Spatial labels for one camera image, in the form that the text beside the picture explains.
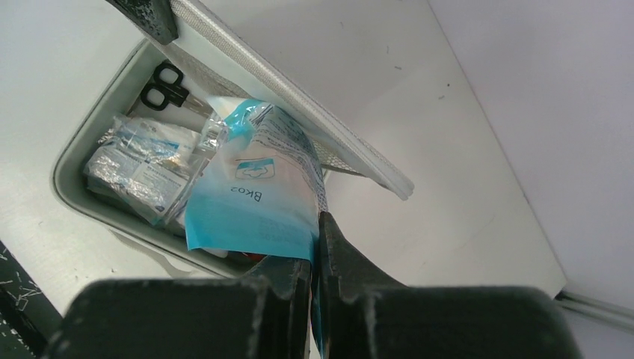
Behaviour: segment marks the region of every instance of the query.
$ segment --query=white wall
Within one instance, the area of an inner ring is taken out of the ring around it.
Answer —
[[[634,1],[430,3],[567,288],[634,308]]]
[[[586,359],[627,359],[633,356],[634,335],[570,311],[564,311],[564,315]]]

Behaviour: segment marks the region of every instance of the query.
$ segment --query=scissors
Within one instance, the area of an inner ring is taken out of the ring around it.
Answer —
[[[166,70],[176,74],[176,80],[174,80],[174,82],[166,82],[161,78],[161,74]],[[178,69],[178,67],[167,61],[162,62],[154,69],[154,73],[152,74],[152,79],[154,81],[150,80],[150,82],[148,82],[141,91],[141,102],[145,104],[145,106],[156,111],[165,110],[167,105],[171,103],[178,107],[185,107],[189,111],[199,114],[205,118],[211,117],[213,113],[212,107],[201,99],[198,99],[194,95],[190,94],[188,89],[181,86],[184,78],[185,75]],[[157,90],[163,95],[163,101],[161,103],[156,103],[150,100],[148,95],[152,90]]]

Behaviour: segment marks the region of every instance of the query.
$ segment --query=sealed pouch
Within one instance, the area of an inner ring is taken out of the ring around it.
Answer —
[[[188,247],[313,260],[327,210],[311,140],[286,112],[254,99],[211,97],[227,141],[192,189]]]
[[[119,198],[152,225],[162,226],[206,161],[193,154],[199,137],[180,126],[118,115],[84,167],[88,189]]]

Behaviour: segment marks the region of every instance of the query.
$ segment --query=blue and white packet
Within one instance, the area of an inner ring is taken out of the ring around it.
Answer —
[[[218,96],[208,102],[228,134],[187,202],[188,248],[312,262],[318,215],[327,210],[313,143],[269,103]]]

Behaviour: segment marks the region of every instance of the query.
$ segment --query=black scissor handle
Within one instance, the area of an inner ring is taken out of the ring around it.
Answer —
[[[174,80],[174,82],[167,82],[164,79],[161,79],[161,74],[165,70],[169,70],[176,74],[176,80]],[[156,82],[157,84],[180,86],[180,84],[182,83],[182,80],[185,78],[185,75],[182,73],[181,70],[178,69],[178,67],[170,64],[167,61],[163,61],[154,69],[152,78],[154,79],[154,82]]]
[[[152,102],[152,100],[149,98],[150,91],[152,91],[152,90],[157,90],[158,92],[161,93],[161,95],[163,95],[163,102],[161,102],[161,103]],[[151,108],[152,110],[163,111],[163,110],[165,110],[167,105],[170,104],[170,98],[169,98],[168,94],[169,93],[165,89],[165,86],[160,85],[160,84],[149,83],[149,84],[145,85],[145,87],[143,87],[143,90],[141,90],[141,102],[145,106]]]

